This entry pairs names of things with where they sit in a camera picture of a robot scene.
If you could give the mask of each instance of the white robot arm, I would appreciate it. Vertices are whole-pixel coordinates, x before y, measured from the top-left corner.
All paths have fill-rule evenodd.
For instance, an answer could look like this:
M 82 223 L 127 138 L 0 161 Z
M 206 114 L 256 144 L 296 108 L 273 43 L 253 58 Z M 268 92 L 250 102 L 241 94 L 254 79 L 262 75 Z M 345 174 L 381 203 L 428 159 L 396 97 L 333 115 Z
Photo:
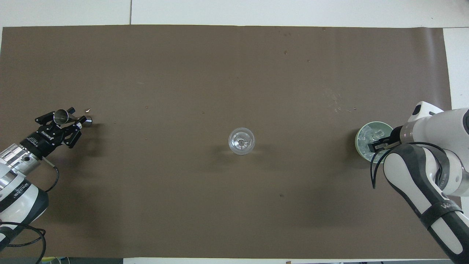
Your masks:
M 469 196 L 469 109 L 442 111 L 420 102 L 406 124 L 369 146 L 392 148 L 384 159 L 387 181 L 450 259 L 468 264 L 469 219 L 447 195 Z
M 29 224 L 46 210 L 49 203 L 47 192 L 57 181 L 51 188 L 43 191 L 25 177 L 58 146 L 73 148 L 81 136 L 81 128 L 91 125 L 91 117 L 76 118 L 72 115 L 74 111 L 73 108 L 59 109 L 37 117 L 35 121 L 40 125 L 37 131 L 20 144 L 13 144 L 0 153 L 0 251 L 7 246 L 14 246 L 10 245 L 11 241 L 24 228 L 39 231 Z M 41 238 L 44 242 L 44 254 L 45 240 L 43 236 Z

